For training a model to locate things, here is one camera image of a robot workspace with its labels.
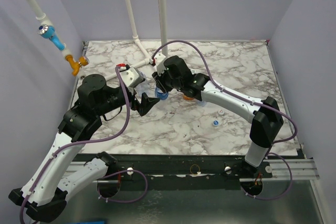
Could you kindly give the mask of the blue label Pocari bottle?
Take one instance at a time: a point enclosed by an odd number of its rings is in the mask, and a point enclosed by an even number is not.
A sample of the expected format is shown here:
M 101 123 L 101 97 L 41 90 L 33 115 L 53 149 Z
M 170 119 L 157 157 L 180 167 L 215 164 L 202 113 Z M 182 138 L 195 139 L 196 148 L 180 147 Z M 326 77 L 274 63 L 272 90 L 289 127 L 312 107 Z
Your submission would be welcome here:
M 159 98 L 160 100 L 164 101 L 168 98 L 169 94 L 163 92 L 160 88 L 156 87 L 154 90 L 154 94 L 157 98 Z

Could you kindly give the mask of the clear blue-tinted plastic bottle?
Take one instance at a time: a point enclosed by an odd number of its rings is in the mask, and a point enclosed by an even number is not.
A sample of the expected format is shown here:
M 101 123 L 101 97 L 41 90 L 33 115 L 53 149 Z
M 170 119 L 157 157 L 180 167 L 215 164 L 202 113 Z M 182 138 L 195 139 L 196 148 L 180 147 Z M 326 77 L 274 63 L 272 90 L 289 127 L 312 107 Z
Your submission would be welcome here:
M 146 93 L 147 95 L 149 95 L 150 85 L 146 79 L 146 75 L 141 71 L 140 71 L 140 75 L 144 78 L 144 81 L 137 85 L 136 92 L 138 96 L 141 98 L 143 93 Z

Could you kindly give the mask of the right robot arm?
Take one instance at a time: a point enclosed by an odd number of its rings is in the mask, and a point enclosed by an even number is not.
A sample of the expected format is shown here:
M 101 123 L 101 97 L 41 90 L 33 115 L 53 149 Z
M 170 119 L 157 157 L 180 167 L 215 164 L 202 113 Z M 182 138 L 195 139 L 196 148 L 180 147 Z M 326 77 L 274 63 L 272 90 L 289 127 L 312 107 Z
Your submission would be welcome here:
M 241 171 L 249 178 L 259 174 L 260 164 L 284 122 L 277 113 L 277 101 L 272 97 L 264 100 L 249 97 L 213 82 L 205 74 L 192 73 L 185 61 L 178 56 L 166 57 L 159 54 L 153 58 L 152 63 L 156 66 L 152 77 L 164 93 L 175 89 L 188 98 L 227 109 L 251 124 L 249 137 L 252 143 L 244 157 Z

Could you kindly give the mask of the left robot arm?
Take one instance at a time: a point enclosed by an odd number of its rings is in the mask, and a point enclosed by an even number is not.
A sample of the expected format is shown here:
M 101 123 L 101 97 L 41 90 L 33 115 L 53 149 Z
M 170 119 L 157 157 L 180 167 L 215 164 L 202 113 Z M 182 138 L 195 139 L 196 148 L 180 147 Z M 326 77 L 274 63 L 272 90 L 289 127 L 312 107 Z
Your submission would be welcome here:
M 58 127 L 58 133 L 45 159 L 34 176 L 22 188 L 13 189 L 9 199 L 20 206 L 19 219 L 24 215 L 34 223 L 54 221 L 70 199 L 99 178 L 112 179 L 116 175 L 116 159 L 106 152 L 99 153 L 81 170 L 65 177 L 64 173 L 79 151 L 93 143 L 93 134 L 102 125 L 105 114 L 123 106 L 127 115 L 136 110 L 146 115 L 159 102 L 142 94 L 137 101 L 124 83 L 119 87 L 107 86 L 100 74 L 84 78 L 78 88 L 78 100 L 68 110 Z

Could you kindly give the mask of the orange tea bottle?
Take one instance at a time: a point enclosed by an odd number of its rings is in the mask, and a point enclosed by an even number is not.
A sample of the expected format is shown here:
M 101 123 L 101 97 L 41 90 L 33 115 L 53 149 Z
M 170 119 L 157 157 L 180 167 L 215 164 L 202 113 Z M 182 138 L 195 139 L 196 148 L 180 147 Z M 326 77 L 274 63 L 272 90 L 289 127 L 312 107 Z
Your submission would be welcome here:
M 186 100 L 186 101 L 192 101 L 192 100 L 194 100 L 193 97 L 188 97 L 187 95 L 183 95 L 183 99 Z

